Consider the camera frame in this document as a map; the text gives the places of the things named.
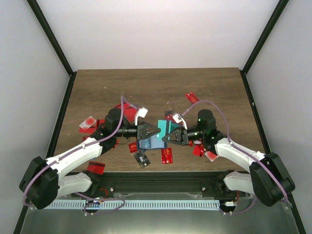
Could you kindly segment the navy blue card holder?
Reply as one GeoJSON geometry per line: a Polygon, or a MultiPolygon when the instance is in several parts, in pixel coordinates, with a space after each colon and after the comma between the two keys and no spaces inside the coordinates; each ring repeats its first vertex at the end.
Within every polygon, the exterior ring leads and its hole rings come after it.
{"type": "Polygon", "coordinates": [[[147,139],[138,140],[136,143],[137,148],[139,150],[153,150],[167,148],[167,143],[159,139],[157,135],[154,135],[147,139]]]}

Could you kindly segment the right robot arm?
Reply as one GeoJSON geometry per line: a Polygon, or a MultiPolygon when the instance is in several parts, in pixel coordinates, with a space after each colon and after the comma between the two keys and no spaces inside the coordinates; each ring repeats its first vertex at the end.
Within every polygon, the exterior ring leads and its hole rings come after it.
{"type": "Polygon", "coordinates": [[[217,183],[216,189],[221,196],[241,191],[255,195],[260,202],[271,207],[287,199],[295,189],[295,183],[278,154],[253,151],[235,143],[217,129],[210,110],[200,110],[193,127],[186,124],[167,127],[161,140],[180,146],[190,142],[198,144],[201,146],[200,156],[211,161],[222,157],[243,168],[245,173],[230,172],[217,183]]]}

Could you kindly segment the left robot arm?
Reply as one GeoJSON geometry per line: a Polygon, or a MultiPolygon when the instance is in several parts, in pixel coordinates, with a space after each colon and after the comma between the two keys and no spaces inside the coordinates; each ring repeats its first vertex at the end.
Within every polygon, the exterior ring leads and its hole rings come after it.
{"type": "Polygon", "coordinates": [[[56,198],[67,194],[85,193],[89,197],[96,196],[100,185],[93,175],[82,172],[71,176],[69,172],[114,148],[119,137],[144,140],[158,134],[158,127],[137,120],[145,117],[146,113],[147,109],[139,108],[135,121],[130,123],[122,109],[113,108],[104,122],[79,145],[47,159],[40,156],[34,158],[19,184],[24,204],[43,209],[56,198]]]}

